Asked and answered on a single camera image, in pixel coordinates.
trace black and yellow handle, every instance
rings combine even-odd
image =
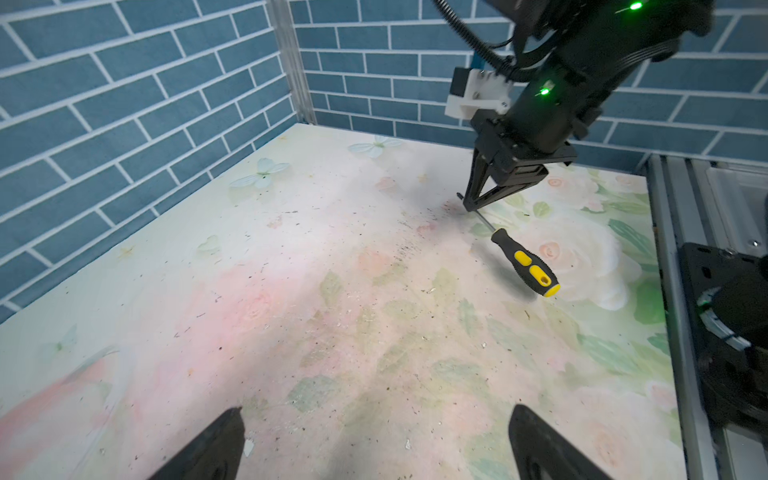
[[[504,255],[515,266],[515,271],[525,284],[539,295],[550,297],[560,290],[558,278],[541,258],[515,242],[507,230],[500,228],[491,235],[491,241],[502,248]]]

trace screwdriver handle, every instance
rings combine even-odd
[[[552,273],[549,266],[541,258],[510,238],[507,230],[503,228],[496,230],[491,235],[491,241],[502,248],[502,252],[512,262],[520,278],[533,291],[539,295],[550,297],[560,290],[558,278]]]

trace table surface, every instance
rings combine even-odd
[[[0,326],[5,477],[146,478],[243,406],[238,478],[517,478],[524,403],[614,480],[685,478],[644,178],[483,209],[544,299],[456,198],[471,151],[374,141],[295,125]]]

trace robotic arm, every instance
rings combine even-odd
[[[478,133],[467,211],[536,185],[547,176],[547,163],[575,160],[568,138],[587,137],[601,104],[641,62],[666,60],[685,31],[704,36],[713,24],[713,0],[486,0],[515,23],[507,42],[487,45],[448,2],[432,1],[495,69],[456,68],[445,109],[471,118]],[[546,34],[539,47],[524,51],[528,37]],[[493,48],[506,43],[515,55],[503,58]],[[514,81],[528,86],[510,105]],[[481,194],[489,177],[496,187]]]

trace brick wallpaper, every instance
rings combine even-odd
[[[0,2],[0,323],[296,122],[265,2]]]
[[[480,38],[511,36],[482,0],[449,3]],[[716,3],[710,35],[686,33],[674,58],[640,66],[611,95],[574,142],[581,163],[631,171],[650,153],[768,160],[768,2]],[[471,128],[443,114],[453,68],[469,66],[472,51],[431,0],[293,0],[291,10],[319,123],[472,145]]]

